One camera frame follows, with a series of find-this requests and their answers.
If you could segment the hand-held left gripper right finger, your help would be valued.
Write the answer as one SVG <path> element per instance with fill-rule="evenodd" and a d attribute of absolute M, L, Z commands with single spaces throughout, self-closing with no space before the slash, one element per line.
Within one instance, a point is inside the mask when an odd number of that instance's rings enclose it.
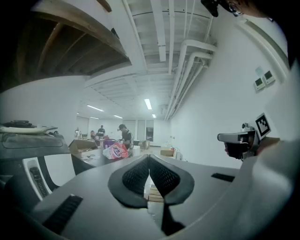
<path fill-rule="evenodd" d="M 149 174 L 165 204 L 181 204 L 192 194 L 195 180 L 187 171 L 149 155 Z"/>

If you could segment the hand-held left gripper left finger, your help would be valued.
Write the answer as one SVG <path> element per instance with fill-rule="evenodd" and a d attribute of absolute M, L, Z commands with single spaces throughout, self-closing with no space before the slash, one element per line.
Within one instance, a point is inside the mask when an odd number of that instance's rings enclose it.
<path fill-rule="evenodd" d="M 135 161 L 114 171 L 108 188 L 113 197 L 128 208 L 141 209 L 148 207 L 144 198 L 144 187 L 149 176 L 148 155 L 142 155 Z"/>

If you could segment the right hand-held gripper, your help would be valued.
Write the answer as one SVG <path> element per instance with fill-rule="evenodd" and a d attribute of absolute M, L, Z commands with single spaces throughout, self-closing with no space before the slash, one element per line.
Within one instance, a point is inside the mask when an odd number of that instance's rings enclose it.
<path fill-rule="evenodd" d="M 261 141 L 271 132 L 270 125 L 264 113 L 260 114 L 252 124 L 243 123 L 241 131 L 230 134 L 218 134 L 217 139 L 224 142 L 228 155 L 244 160 L 256 155 Z"/>

